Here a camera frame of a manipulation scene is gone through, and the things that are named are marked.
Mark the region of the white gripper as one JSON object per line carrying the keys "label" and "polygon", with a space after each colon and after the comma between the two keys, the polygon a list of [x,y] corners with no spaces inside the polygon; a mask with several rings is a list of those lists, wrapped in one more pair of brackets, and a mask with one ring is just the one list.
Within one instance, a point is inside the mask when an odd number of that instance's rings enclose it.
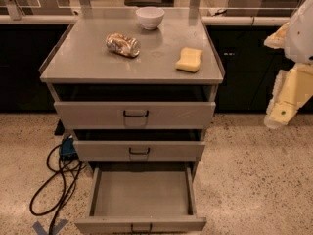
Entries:
{"label": "white gripper", "polygon": [[297,63],[289,71],[279,70],[274,82],[264,124],[277,129],[286,126],[313,96],[313,0],[305,0],[264,45],[284,48],[285,56]]}

